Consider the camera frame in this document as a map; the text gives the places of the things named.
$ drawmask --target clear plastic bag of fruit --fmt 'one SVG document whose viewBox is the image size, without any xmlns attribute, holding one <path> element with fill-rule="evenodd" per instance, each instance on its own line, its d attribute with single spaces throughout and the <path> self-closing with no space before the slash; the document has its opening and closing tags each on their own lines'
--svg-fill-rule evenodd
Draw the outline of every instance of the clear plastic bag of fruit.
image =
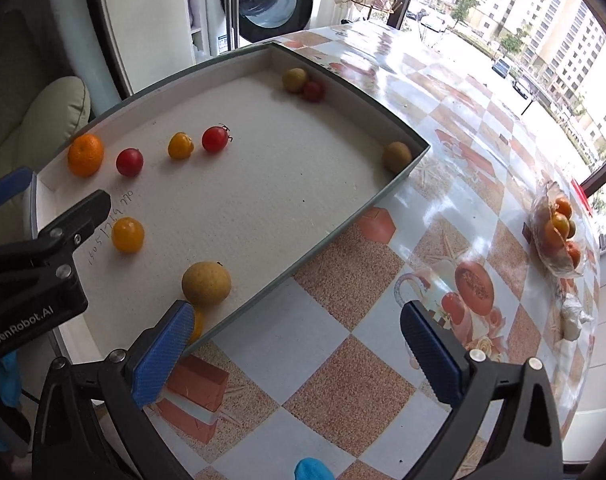
<svg viewBox="0 0 606 480">
<path fill-rule="evenodd" d="M 557 182 L 546 182 L 537 193 L 530 224 L 541 261 L 557 278 L 582 276 L 585 266 L 585 226 L 572 215 L 567 195 Z"/>
</svg>

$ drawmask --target white car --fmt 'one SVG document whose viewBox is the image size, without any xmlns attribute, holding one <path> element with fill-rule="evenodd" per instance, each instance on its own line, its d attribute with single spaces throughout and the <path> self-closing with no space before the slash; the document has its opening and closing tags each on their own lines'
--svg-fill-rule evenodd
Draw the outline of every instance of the white car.
<svg viewBox="0 0 606 480">
<path fill-rule="evenodd" d="M 446 25 L 445 20 L 435 16 L 434 14 L 428 14 L 427 16 L 423 16 L 421 20 L 421 25 L 423 27 L 427 27 L 434 32 L 445 32 Z"/>
</svg>

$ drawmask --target checkered tablecloth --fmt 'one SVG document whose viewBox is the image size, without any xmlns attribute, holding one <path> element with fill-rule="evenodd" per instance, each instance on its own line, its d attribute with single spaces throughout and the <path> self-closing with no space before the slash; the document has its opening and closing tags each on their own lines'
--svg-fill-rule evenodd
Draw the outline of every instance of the checkered tablecloth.
<svg viewBox="0 0 606 480">
<path fill-rule="evenodd" d="M 599 266 L 586 213 L 555 161 L 485 86 L 409 35 L 366 22 L 277 40 L 377 99 L 432 149 L 394 195 L 177 372 L 168 387 L 205 411 L 147 408 L 168 446 L 197 479 L 291 479 L 306 456 L 342 480 L 402 478 L 449 406 L 404 342 L 400 305 L 420 299 L 449 327 L 442 307 L 460 300 L 462 264 L 484 269 L 494 304 L 485 316 L 465 307 L 470 321 L 456 336 L 494 360 L 539 357 L 564 435 L 596 321 L 569 343 L 560 306 L 570 292 L 597 316 Z M 588 262 L 576 280 L 553 278 L 532 244 L 528 210 L 550 178 L 587 224 Z M 460 476 L 480 459 L 499 409 L 493 402 Z"/>
</svg>

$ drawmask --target shallow white tray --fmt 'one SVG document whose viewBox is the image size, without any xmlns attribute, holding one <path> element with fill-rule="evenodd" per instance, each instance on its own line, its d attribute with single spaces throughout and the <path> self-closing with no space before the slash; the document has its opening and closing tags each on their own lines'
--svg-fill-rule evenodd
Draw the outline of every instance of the shallow white tray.
<svg viewBox="0 0 606 480">
<path fill-rule="evenodd" d="M 305 67 L 326 87 L 312 104 L 283 91 L 281 74 Z M 233 141 L 217 155 L 201 135 L 226 124 Z M 176 132 L 195 151 L 171 160 Z M 174 300 L 191 264 L 221 262 L 232 292 L 205 312 L 205 337 L 255 304 L 324 247 L 364 209 L 400 183 L 429 146 L 362 91 L 274 43 L 235 51 L 139 92 L 79 134 L 101 137 L 106 155 L 92 177 L 74 177 L 67 149 L 37 174 L 32 227 L 38 232 L 95 189 L 112 198 L 106 224 L 74 253 L 90 306 L 57 333 L 73 362 L 103 359 L 128 348 Z M 402 140 L 417 156 L 393 178 L 381 165 L 382 146 Z M 114 165 L 125 148 L 138 148 L 144 168 L 136 178 Z M 132 216 L 146 230 L 138 254 L 121 254 L 111 224 Z"/>
</svg>

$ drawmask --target cushion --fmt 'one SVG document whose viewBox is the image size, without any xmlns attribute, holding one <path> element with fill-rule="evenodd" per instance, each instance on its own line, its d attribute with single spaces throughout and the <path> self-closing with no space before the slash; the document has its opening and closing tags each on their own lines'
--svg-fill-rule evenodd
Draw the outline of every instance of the cushion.
<svg viewBox="0 0 606 480">
<path fill-rule="evenodd" d="M 0 146 L 50 81 L 23 16 L 6 13 L 0 22 Z"/>
<path fill-rule="evenodd" d="M 32 102 L 23 122 L 0 147 L 0 177 L 27 166 L 39 171 L 88 123 L 90 96 L 78 77 L 50 83 Z M 23 240 L 23 196 L 0 207 L 0 244 Z"/>
</svg>

